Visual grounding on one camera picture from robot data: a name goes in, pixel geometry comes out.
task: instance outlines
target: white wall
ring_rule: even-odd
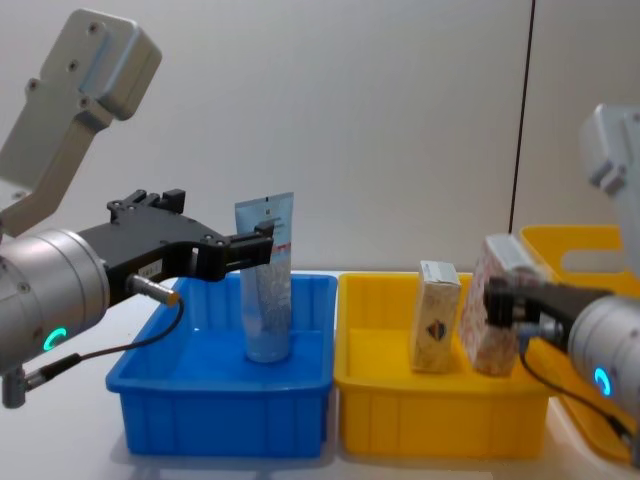
[[[578,130],[597,104],[640,104],[640,2],[538,0],[514,231],[617,223],[591,187]]]
[[[298,267],[385,269],[469,267],[507,228],[530,0],[1,2],[0,138],[80,6],[136,19],[164,59],[46,225],[180,187],[230,233],[235,201],[294,190]]]

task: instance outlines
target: box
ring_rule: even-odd
[[[484,285],[492,276],[502,276],[513,285],[537,284],[545,278],[513,235],[497,234],[485,238],[465,299],[458,333],[476,371],[508,376],[518,355],[518,340],[514,329],[486,323]]]
[[[463,298],[471,275],[459,278]],[[347,452],[484,459],[539,455],[553,393],[520,363],[509,377],[477,373],[454,335],[447,373],[411,370],[417,273],[345,274],[339,290],[335,379]],[[552,369],[540,355],[541,343],[531,342],[527,360],[549,377]]]
[[[460,296],[456,269],[445,262],[420,262],[418,294],[409,340],[411,368],[442,373],[451,361],[453,323]]]
[[[162,340],[126,352],[107,375],[120,394],[127,446],[150,455],[315,457],[327,435],[337,280],[291,276],[291,351],[246,358],[240,276],[182,279],[184,318]],[[159,307],[136,340],[164,330]]]

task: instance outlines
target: table surface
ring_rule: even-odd
[[[25,365],[27,372],[73,352],[133,340],[157,304],[137,296],[110,309],[99,325]],[[335,400],[328,442],[312,460],[144,457],[127,450],[119,397],[105,388],[117,355],[80,364],[31,392],[18,410],[0,408],[0,478],[64,480],[190,479],[637,479],[631,469],[593,454],[556,399],[535,461],[378,460],[352,457],[336,441]]]

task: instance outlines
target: black cable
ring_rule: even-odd
[[[574,392],[571,392],[571,391],[565,389],[564,387],[561,387],[560,385],[556,385],[555,383],[552,383],[549,380],[547,380],[546,378],[540,376],[537,372],[535,372],[531,368],[529,363],[527,363],[527,358],[526,358],[525,352],[520,352],[520,361],[522,362],[522,366],[529,373],[529,375],[531,375],[537,381],[539,381],[540,383],[542,383],[546,387],[548,387],[548,388],[550,388],[552,390],[555,390],[555,391],[557,391],[557,392],[559,392],[559,393],[561,393],[561,394],[563,394],[563,395],[575,400],[576,402],[581,403],[585,407],[590,408],[591,410],[596,412],[598,415],[601,415],[605,419],[605,421],[609,424],[611,429],[616,433],[616,435],[618,435],[620,440],[622,440],[627,446],[629,446],[629,447],[631,446],[631,441],[633,439],[632,433],[614,415],[612,415],[610,413],[607,413],[602,408],[598,407],[595,403],[587,400],[586,398],[581,397],[580,395],[578,395],[578,394],[576,394]]]
[[[527,56],[524,63],[524,84],[522,85],[522,104],[520,105],[520,125],[518,126],[518,146],[516,147],[516,165],[513,172],[513,189],[511,190],[511,210],[509,212],[509,233],[513,230],[513,214],[516,209],[516,191],[518,189],[518,170],[520,169],[520,152],[522,149],[522,133],[524,131],[524,111],[527,106],[527,89],[529,85],[529,67],[531,65],[531,45],[533,44],[533,21],[536,17],[536,0],[531,0],[529,15],[529,36],[527,38]]]
[[[127,345],[120,345],[118,347],[105,348],[104,350],[97,350],[95,352],[86,353],[80,357],[81,361],[89,360],[90,358],[100,357],[102,355],[109,355],[111,353],[125,352],[127,350],[133,350],[134,348],[145,347],[147,345],[157,342],[158,340],[162,340],[164,337],[169,335],[178,326],[178,324],[180,323],[180,320],[182,320],[182,315],[184,314],[184,300],[182,300],[182,298],[178,299],[178,307],[179,309],[178,309],[178,313],[176,314],[176,318],[173,320],[173,322],[171,322],[171,325],[169,325],[166,329],[164,329],[159,334],[154,335],[153,337],[147,338],[145,340],[140,340],[139,342],[133,342]]]
[[[139,342],[129,343],[127,345],[119,345],[117,347],[105,348],[104,350],[97,350],[95,352],[86,353],[84,355],[79,355],[77,353],[72,353],[60,360],[56,360],[49,365],[45,365],[38,369],[38,372],[43,377],[45,382],[48,382],[52,378],[60,375],[62,372],[66,372],[72,367],[75,367],[80,362],[84,360],[89,360],[91,358],[100,357],[102,355],[109,355],[111,353],[124,352],[127,350],[132,350],[134,348],[145,347],[152,343],[157,342],[158,340],[162,340],[164,337],[169,335],[180,323],[182,320],[182,316],[184,315],[184,300],[182,298],[178,299],[178,313],[176,314],[176,318],[171,322],[171,324],[165,328],[162,332],[153,337],[147,338],[145,340],[140,340]]]

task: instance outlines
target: blue bin rim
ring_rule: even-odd
[[[240,274],[232,273],[227,276],[239,277]],[[331,338],[330,342],[325,342],[322,350],[322,373],[317,381],[296,382],[296,383],[223,383],[217,381],[168,381],[168,380],[144,380],[136,378],[123,378],[125,368],[133,360],[137,351],[129,350],[118,359],[106,377],[107,390],[114,393],[154,393],[165,396],[209,396],[214,393],[217,396],[243,396],[255,394],[269,395],[307,395],[313,391],[328,392],[333,384],[333,349],[334,349],[334,324],[335,324],[335,303],[338,279],[333,275],[313,275],[303,273],[293,273],[292,277],[302,280],[312,280],[314,278],[326,279],[329,283],[328,301],[333,305],[333,309],[327,312],[333,321],[327,321],[324,325],[324,334]],[[189,278],[180,278],[174,288],[182,291],[185,285],[192,281]],[[154,324],[163,314],[163,306],[159,306],[153,312],[149,320],[142,327],[135,341],[145,339],[151,332]]]

